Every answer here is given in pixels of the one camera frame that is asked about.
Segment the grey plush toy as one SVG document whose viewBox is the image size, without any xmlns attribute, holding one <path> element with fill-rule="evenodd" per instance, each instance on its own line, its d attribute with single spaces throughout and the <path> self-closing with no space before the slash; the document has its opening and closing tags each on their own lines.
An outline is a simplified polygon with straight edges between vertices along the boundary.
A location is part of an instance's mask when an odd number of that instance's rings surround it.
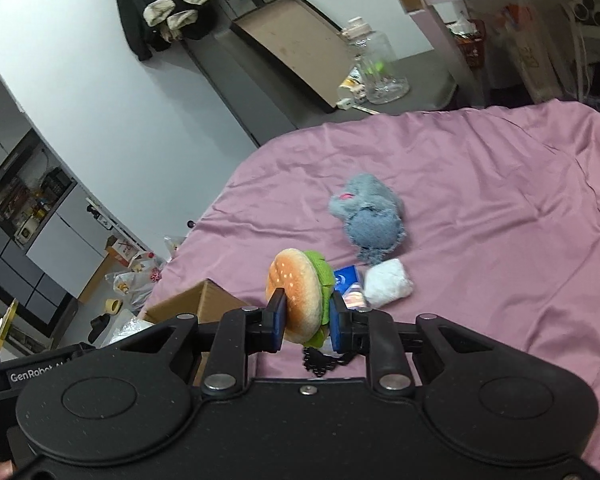
<svg viewBox="0 0 600 480">
<path fill-rule="evenodd" d="M 357 174 L 328 203 L 366 266 L 382 263 L 406 239 L 404 203 L 372 174 Z"/>
</svg>

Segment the black and beige jacket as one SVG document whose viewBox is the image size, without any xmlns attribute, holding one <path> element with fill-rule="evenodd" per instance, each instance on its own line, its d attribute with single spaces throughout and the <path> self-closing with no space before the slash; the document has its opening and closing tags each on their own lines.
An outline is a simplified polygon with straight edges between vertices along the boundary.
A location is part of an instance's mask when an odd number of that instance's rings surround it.
<svg viewBox="0 0 600 480">
<path fill-rule="evenodd" d="M 212 0 L 116 0 L 126 43 L 140 62 L 184 39 L 201 40 L 215 28 Z"/>
</svg>

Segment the brown cardboard box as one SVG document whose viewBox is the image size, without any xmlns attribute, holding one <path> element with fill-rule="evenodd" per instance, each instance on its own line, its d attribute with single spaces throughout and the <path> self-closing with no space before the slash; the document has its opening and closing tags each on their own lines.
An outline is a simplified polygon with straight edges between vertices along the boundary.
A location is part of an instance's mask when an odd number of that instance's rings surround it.
<svg viewBox="0 0 600 480">
<path fill-rule="evenodd" d="M 140 394 L 176 393 L 197 385 L 208 396 L 248 387 L 249 356 L 259 350 L 262 311 L 212 281 L 148 307 L 154 323 L 140 338 L 137 362 L 125 374 Z"/>
</svg>

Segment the white plastic shopping bag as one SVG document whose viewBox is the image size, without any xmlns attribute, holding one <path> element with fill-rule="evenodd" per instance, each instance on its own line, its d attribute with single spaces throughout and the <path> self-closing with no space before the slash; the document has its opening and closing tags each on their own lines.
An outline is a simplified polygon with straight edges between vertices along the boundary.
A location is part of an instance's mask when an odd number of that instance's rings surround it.
<svg viewBox="0 0 600 480">
<path fill-rule="evenodd" d="M 154 252 L 139 252 L 123 271 L 108 273 L 105 280 L 123 303 L 139 314 L 161 280 L 165 265 L 166 260 Z"/>
</svg>

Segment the black knitted soft item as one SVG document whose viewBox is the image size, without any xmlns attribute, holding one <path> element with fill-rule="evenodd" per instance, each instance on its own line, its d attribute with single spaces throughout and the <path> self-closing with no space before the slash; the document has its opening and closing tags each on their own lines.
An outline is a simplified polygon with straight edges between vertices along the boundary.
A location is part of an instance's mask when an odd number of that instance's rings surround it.
<svg viewBox="0 0 600 480">
<path fill-rule="evenodd" d="M 315 348 L 304 348 L 303 367 L 315 377 L 324 377 L 328 372 L 336 370 L 337 367 L 347 366 L 355 358 L 353 353 L 343 353 L 341 356 L 328 356 Z"/>
</svg>

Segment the white rolled towel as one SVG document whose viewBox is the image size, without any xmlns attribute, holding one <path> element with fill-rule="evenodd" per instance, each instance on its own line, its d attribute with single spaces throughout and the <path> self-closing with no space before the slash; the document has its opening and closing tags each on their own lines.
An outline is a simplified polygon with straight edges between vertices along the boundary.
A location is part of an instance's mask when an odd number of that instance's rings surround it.
<svg viewBox="0 0 600 480">
<path fill-rule="evenodd" d="M 399 259 L 390 259 L 369 268 L 364 275 L 364 297 L 374 309 L 411 296 L 414 283 Z"/>
</svg>

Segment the brown framed board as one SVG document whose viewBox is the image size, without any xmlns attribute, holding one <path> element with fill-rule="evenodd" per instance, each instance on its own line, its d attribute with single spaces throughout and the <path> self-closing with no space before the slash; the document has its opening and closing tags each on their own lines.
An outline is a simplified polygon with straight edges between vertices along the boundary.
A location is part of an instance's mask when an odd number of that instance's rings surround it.
<svg viewBox="0 0 600 480">
<path fill-rule="evenodd" d="M 308 0 L 273 0 L 236 18 L 230 29 L 326 113 L 351 61 L 340 27 Z"/>
</svg>

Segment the pink bed sheet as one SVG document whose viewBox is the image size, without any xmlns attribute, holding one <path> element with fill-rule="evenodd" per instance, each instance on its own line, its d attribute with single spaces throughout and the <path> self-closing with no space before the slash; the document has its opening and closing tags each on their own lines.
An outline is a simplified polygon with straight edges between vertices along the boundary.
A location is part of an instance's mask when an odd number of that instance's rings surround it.
<svg viewBox="0 0 600 480">
<path fill-rule="evenodd" d="M 577 102 L 284 134 L 236 169 L 149 303 L 210 280 L 260 304 L 286 248 L 316 250 L 334 268 L 355 263 L 328 203 L 363 172 L 405 206 L 396 258 L 415 289 L 390 304 L 394 318 L 437 313 L 571 370 L 600 404 L 600 112 Z M 584 457 L 600 471 L 600 418 Z"/>
</svg>

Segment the white storage cabinet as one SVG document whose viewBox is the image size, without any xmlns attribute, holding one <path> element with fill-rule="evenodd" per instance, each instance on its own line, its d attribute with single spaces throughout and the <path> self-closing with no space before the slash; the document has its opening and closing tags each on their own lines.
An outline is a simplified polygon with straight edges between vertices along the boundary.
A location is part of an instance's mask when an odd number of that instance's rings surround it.
<svg viewBox="0 0 600 480">
<path fill-rule="evenodd" d="M 0 299 L 58 344 L 91 284 L 142 246 L 76 180 L 0 81 Z"/>
</svg>

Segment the blue tissue packet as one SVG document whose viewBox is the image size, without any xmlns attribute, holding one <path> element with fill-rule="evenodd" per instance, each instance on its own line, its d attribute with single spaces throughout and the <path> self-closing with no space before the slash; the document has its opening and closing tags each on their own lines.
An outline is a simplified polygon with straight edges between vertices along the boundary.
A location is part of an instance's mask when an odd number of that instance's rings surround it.
<svg viewBox="0 0 600 480">
<path fill-rule="evenodd" d="M 367 307 L 363 283 L 356 266 L 344 266 L 334 271 L 334 291 L 339 292 L 346 307 L 360 310 Z"/>
</svg>

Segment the clear bag white stuffing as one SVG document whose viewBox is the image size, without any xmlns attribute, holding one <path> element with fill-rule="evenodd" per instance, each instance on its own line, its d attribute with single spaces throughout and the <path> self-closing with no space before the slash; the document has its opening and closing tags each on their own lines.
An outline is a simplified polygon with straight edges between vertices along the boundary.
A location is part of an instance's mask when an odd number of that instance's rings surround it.
<svg viewBox="0 0 600 480">
<path fill-rule="evenodd" d="M 110 344 L 115 344 L 116 342 L 129 338 L 135 334 L 142 332 L 143 330 L 147 330 L 154 326 L 151 322 L 143 320 L 142 318 L 130 318 L 119 326 L 115 327 L 108 338 L 104 342 L 105 346 L 109 346 Z"/>
</svg>

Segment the yellow tape roll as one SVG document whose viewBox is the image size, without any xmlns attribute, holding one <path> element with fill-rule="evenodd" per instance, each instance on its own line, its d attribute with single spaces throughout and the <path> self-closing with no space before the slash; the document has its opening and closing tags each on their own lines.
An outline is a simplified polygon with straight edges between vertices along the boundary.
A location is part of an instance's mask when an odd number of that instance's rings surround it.
<svg viewBox="0 0 600 480">
<path fill-rule="evenodd" d="M 107 299 L 105 302 L 105 312 L 109 315 L 117 315 L 122 307 L 123 301 L 120 299 Z"/>
</svg>

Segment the clear glass jar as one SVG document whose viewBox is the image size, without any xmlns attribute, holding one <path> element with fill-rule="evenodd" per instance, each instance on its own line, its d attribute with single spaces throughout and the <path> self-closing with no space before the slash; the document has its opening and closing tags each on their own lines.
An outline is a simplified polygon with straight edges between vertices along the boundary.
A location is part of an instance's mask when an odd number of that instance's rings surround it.
<svg viewBox="0 0 600 480">
<path fill-rule="evenodd" d="M 375 105 L 400 100 L 411 90 L 404 73 L 396 69 L 398 58 L 388 36 L 364 18 L 351 18 L 341 31 L 347 40 L 353 64 L 362 78 L 366 100 Z"/>
</svg>

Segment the hamburger plush toy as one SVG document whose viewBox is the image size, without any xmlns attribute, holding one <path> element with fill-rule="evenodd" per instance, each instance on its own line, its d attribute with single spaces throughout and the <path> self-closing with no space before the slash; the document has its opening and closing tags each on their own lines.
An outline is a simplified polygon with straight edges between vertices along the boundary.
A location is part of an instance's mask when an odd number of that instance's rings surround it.
<svg viewBox="0 0 600 480">
<path fill-rule="evenodd" d="M 268 268 L 265 298 L 270 299 L 279 288 L 287 299 L 285 339 L 306 348 L 322 348 L 335 288 L 334 270 L 325 257 L 297 248 L 279 252 Z"/>
</svg>

